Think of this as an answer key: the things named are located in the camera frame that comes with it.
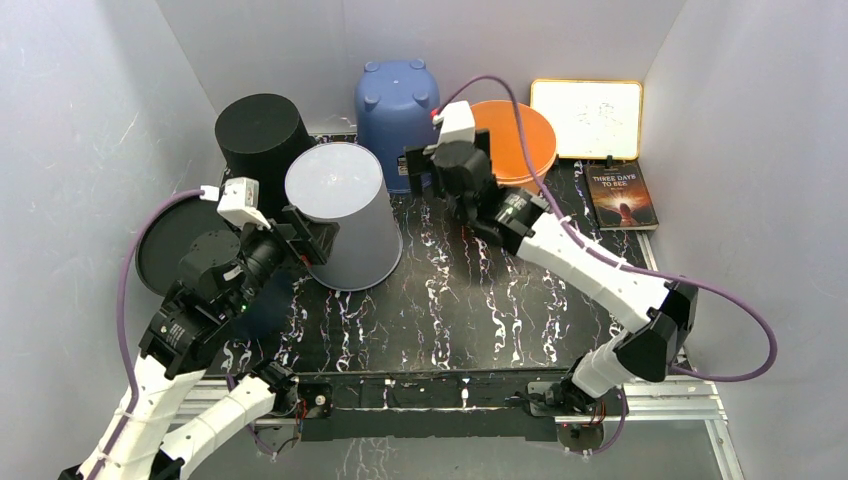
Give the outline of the grey plastic bucket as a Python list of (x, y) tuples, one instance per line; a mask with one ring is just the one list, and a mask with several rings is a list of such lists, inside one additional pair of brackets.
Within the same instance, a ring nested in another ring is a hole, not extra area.
[(361, 291), (394, 272), (402, 236), (381, 164), (369, 150), (343, 142), (317, 145), (292, 163), (284, 187), (305, 217), (338, 226), (326, 263), (310, 268), (319, 283)]

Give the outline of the light blue plastic bucket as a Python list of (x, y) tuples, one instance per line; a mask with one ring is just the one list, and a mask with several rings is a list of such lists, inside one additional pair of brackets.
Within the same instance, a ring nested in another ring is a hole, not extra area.
[(408, 194), (407, 147), (433, 144), (432, 111), (441, 105), (437, 81), (422, 59), (370, 61), (354, 93), (357, 141), (372, 152), (387, 190)]

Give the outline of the black ribbed plastic bucket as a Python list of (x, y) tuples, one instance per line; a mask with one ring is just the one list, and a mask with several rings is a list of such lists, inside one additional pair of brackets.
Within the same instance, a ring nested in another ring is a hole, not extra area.
[(258, 209), (280, 222), (288, 169), (317, 144), (296, 105), (273, 93), (243, 97), (219, 114), (214, 133), (231, 175), (257, 180)]

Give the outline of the large dark blue bucket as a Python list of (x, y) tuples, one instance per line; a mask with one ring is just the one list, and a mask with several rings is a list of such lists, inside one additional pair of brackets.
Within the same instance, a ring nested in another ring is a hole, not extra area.
[[(196, 237), (229, 225), (212, 203), (193, 197), (184, 199), (156, 217), (136, 253), (142, 283), (164, 296), (177, 280), (178, 264)], [(287, 327), (294, 298), (293, 281), (285, 270), (276, 272), (247, 311), (231, 324), (236, 340), (262, 340)]]

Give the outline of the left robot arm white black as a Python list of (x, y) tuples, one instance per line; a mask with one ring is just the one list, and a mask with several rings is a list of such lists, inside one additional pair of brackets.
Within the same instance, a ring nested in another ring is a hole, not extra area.
[(339, 227), (288, 206), (281, 222), (250, 212), (197, 235), (128, 368), (128, 388), (94, 451), (65, 479), (186, 479), (217, 448), (266, 415), (301, 413), (297, 375), (264, 360), (185, 425), (171, 423), (224, 344), (258, 336), (264, 302), (293, 262), (325, 264)]

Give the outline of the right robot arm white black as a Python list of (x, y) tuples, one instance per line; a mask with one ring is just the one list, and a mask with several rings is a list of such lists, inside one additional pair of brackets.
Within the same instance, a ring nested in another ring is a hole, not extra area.
[(556, 274), (622, 326), (568, 374), (563, 399), (571, 411), (590, 413), (603, 394), (634, 378), (664, 381), (692, 330), (698, 288), (634, 271), (559, 220), (539, 195), (499, 185), (479, 141), (407, 148), (403, 158), (414, 194), (423, 194), (421, 177), (430, 175), (431, 193), (476, 236)]

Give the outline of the Three Days To See book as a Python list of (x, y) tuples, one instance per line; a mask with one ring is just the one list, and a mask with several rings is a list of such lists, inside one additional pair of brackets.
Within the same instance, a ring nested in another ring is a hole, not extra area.
[(591, 163), (584, 168), (598, 228), (653, 231), (659, 220), (636, 160)]

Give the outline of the small whiteboard yellow frame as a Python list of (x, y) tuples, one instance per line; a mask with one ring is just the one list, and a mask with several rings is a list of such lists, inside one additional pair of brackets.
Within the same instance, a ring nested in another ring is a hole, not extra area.
[(643, 98), (637, 81), (537, 79), (530, 87), (530, 106), (552, 126), (561, 159), (637, 159)]

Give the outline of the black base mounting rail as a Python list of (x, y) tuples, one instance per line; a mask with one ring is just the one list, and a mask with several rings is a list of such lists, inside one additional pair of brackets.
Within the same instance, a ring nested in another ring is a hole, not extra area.
[(559, 368), (303, 372), (310, 442), (366, 437), (519, 437), (555, 441), (583, 427), (594, 443), (624, 413), (614, 388), (592, 400)]

